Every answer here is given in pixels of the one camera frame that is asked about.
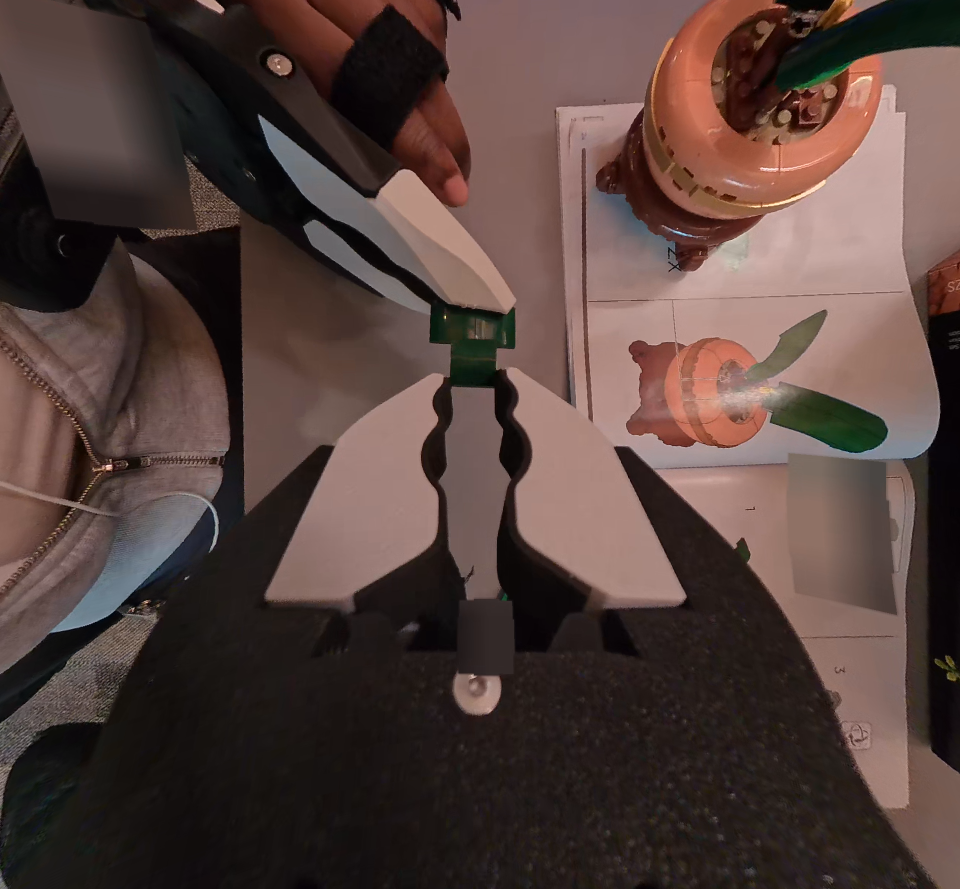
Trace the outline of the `toy pot with green leaves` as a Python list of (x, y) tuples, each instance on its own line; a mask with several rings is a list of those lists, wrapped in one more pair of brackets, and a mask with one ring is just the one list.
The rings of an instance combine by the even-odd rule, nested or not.
[(882, 56), (959, 44), (959, 0), (710, 0), (665, 45), (596, 187), (682, 273), (804, 200), (858, 151)]

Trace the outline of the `dark orchid print toy box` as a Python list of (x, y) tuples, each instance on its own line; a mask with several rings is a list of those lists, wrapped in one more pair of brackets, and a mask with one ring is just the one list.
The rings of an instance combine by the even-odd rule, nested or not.
[(928, 344), (940, 420), (928, 451), (931, 749), (959, 769), (959, 253), (928, 273)]

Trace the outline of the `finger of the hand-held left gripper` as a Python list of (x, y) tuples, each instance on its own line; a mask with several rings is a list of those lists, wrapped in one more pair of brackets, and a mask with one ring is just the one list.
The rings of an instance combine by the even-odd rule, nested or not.
[(273, 157), (307, 202), (385, 245), (386, 225), (411, 249), (445, 304), (509, 312), (516, 298), (486, 252), (413, 172), (400, 169), (374, 197), (365, 197), (298, 143), (259, 116)]
[(437, 286), (411, 248), (386, 224), (373, 228), (374, 235), (387, 237), (384, 246), (336, 220), (308, 221), (303, 232), (316, 253), (370, 292), (424, 314), (442, 305)]

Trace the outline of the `person's dark pants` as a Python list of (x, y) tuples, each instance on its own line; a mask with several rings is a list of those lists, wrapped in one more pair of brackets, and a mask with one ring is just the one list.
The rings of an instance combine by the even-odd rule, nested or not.
[[(213, 504), (225, 535), (244, 514), (241, 236), (239, 225), (192, 235), (135, 242), (132, 254), (174, 285), (194, 307), (221, 362), (229, 410), (230, 447)], [(213, 517), (205, 514), (150, 576), (120, 596), (112, 613), (82, 627), (48, 634), (1, 677), (1, 718), (6, 720), (64, 669), (77, 652), (121, 617), (120, 610), (162, 598), (210, 549)]]

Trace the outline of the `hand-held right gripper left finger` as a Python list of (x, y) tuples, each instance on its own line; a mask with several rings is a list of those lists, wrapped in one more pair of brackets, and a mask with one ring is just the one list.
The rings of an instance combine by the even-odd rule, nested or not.
[(460, 570), (441, 479), (452, 421), (440, 373), (376, 406), (326, 460), (265, 592), (273, 607), (330, 615), (315, 653), (345, 653), (371, 626), (388, 648), (454, 651)]

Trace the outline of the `person in beige hoodie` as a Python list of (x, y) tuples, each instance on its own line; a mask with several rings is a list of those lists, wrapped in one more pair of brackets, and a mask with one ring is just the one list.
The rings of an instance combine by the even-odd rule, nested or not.
[(2, 674), (109, 615), (221, 487), (231, 425), (210, 333), (113, 239), (85, 300), (41, 311), (2, 285)]

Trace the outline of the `dark green toy bracket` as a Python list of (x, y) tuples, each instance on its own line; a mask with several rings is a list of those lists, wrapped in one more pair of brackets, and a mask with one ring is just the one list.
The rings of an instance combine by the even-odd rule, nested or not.
[(429, 341), (435, 345), (490, 343), (495, 349), (512, 350), (517, 339), (516, 309), (509, 312), (458, 307), (437, 302), (429, 315)]

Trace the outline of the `instruction booklet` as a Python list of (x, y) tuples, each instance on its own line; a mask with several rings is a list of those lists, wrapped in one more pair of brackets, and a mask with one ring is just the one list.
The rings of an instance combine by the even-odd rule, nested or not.
[(774, 596), (886, 809), (909, 803), (906, 460), (940, 401), (903, 250), (906, 115), (813, 195), (682, 272), (597, 187), (640, 103), (556, 110), (571, 398)]

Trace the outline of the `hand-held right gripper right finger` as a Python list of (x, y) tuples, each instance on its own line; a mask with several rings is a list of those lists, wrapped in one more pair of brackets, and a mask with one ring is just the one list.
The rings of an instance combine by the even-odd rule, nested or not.
[(546, 651), (568, 619), (587, 618), (604, 646), (604, 614), (687, 601), (612, 442), (553, 391), (509, 367), (496, 374), (499, 461), (509, 476), (497, 577), (517, 646)]

